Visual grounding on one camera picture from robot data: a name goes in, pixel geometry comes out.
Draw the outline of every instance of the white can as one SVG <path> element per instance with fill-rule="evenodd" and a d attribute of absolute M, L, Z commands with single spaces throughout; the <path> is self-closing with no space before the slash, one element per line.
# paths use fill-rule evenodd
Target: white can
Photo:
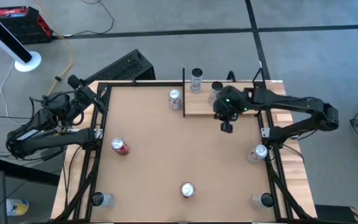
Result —
<path fill-rule="evenodd" d="M 190 182 L 185 182 L 180 186 L 180 193 L 185 198 L 190 198 L 194 195 L 196 192 L 196 189 L 194 188 L 194 185 Z"/>
<path fill-rule="evenodd" d="M 180 92 L 179 90 L 171 90 L 169 91 L 169 107 L 173 110 L 178 110 L 180 108 Z"/>
<path fill-rule="evenodd" d="M 112 207 L 115 200 L 112 195 L 96 192 L 92 195 L 91 203 L 95 207 Z"/>
<path fill-rule="evenodd" d="M 24 215 L 29 209 L 29 202 L 27 200 L 6 199 L 6 215 L 19 216 Z"/>
<path fill-rule="evenodd" d="M 264 193 L 264 194 L 258 194 L 253 195 L 249 199 L 252 208 L 258 209 L 258 208 L 270 208 L 274 204 L 274 199 L 271 194 Z"/>
<path fill-rule="evenodd" d="M 192 93 L 199 93 L 201 91 L 201 83 L 203 82 L 203 71 L 199 68 L 191 71 L 190 90 Z"/>
<path fill-rule="evenodd" d="M 218 93 L 222 90 L 223 84 L 221 82 L 213 82 L 211 85 L 211 90 L 209 91 L 208 103 L 213 105 L 215 100 L 218 97 Z"/>
<path fill-rule="evenodd" d="M 265 159 L 267 153 L 267 148 L 264 145 L 257 145 L 248 153 L 247 158 L 249 162 L 256 163 Z"/>

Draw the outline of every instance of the coca-cola can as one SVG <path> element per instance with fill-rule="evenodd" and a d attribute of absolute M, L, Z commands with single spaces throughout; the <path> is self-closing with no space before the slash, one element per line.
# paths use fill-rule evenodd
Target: coca-cola can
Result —
<path fill-rule="evenodd" d="M 112 140 L 111 147 L 121 156 L 125 156 L 129 153 L 129 151 L 131 151 L 122 138 L 115 138 Z"/>
<path fill-rule="evenodd" d="M 196 189 L 194 188 L 194 185 L 192 183 L 185 182 L 180 186 L 180 193 L 185 198 L 190 198 L 191 196 L 194 195 L 195 192 Z"/>
<path fill-rule="evenodd" d="M 169 107 L 173 110 L 180 108 L 181 96 L 179 90 L 169 91 Z"/>

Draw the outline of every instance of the black box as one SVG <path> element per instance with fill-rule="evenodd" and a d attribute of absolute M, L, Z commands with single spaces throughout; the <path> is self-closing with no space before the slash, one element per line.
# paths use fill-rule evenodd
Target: black box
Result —
<path fill-rule="evenodd" d="M 85 81 L 95 80 L 155 80 L 153 65 L 137 50 L 116 60 Z"/>

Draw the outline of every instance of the silver soda can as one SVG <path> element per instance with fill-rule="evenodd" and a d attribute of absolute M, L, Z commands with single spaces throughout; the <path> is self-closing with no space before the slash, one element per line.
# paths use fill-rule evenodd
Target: silver soda can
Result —
<path fill-rule="evenodd" d="M 169 91 L 169 107 L 173 110 L 180 108 L 181 96 L 179 90 Z"/>
<path fill-rule="evenodd" d="M 264 193 L 264 194 L 258 194 L 253 195 L 250 198 L 250 203 L 252 208 L 270 208 L 274 204 L 274 199 L 271 194 Z"/>
<path fill-rule="evenodd" d="M 267 148 L 264 145 L 257 145 L 248 153 L 247 158 L 249 162 L 256 163 L 265 159 L 267 153 Z"/>
<path fill-rule="evenodd" d="M 191 71 L 190 89 L 192 93 L 199 93 L 201 91 L 201 83 L 203 82 L 203 71 L 199 68 Z"/>
<path fill-rule="evenodd" d="M 191 196 L 194 195 L 195 192 L 196 189 L 194 188 L 194 185 L 192 183 L 185 182 L 180 186 L 180 193 L 185 198 L 190 198 Z"/>
<path fill-rule="evenodd" d="M 211 90 L 209 91 L 208 103 L 213 105 L 218 93 L 222 90 L 223 84 L 221 82 L 212 82 Z"/>
<path fill-rule="evenodd" d="M 116 199 L 114 196 L 96 192 L 91 197 L 91 203 L 95 207 L 112 207 Z"/>

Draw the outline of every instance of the black floor line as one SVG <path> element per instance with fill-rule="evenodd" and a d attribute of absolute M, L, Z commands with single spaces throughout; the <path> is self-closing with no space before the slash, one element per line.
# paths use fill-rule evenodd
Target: black floor line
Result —
<path fill-rule="evenodd" d="M 10 116 L 9 118 L 11 118 L 11 119 L 30 119 L 30 118 L 12 117 L 12 116 Z"/>
<path fill-rule="evenodd" d="M 358 25 L 266 27 L 266 28 L 258 28 L 257 30 L 258 32 L 295 32 L 295 31 L 352 30 L 352 29 L 358 29 Z"/>
<path fill-rule="evenodd" d="M 255 14 L 254 14 L 254 11 L 252 10 L 251 1 L 250 0 L 245 0 L 245 1 L 247 4 L 247 10 L 248 10 L 249 21 L 251 23 L 251 28 L 253 30 L 257 30 L 258 27 L 256 25 Z M 257 31 L 253 32 L 253 35 L 254 35 L 256 50 L 258 52 L 258 58 L 259 58 L 260 63 L 262 64 L 265 78 L 269 80 L 270 74 L 269 74 L 269 69 L 267 68 L 267 62 L 266 62 L 266 58 L 265 58 L 264 49 L 262 47 L 262 41 L 260 41 L 260 36 Z"/>
<path fill-rule="evenodd" d="M 67 39 L 93 39 L 93 38 L 115 38 L 115 37 L 153 37 L 167 35 L 193 35 L 193 34 L 238 34 L 248 32 L 296 32 L 296 31 L 322 31 L 322 30 L 354 30 L 358 25 L 338 26 L 306 26 L 306 27 L 266 27 L 266 28 L 227 28 L 227 29 L 194 29 L 194 30 L 163 30 L 143 32 L 121 32 L 111 34 L 80 34 Z"/>

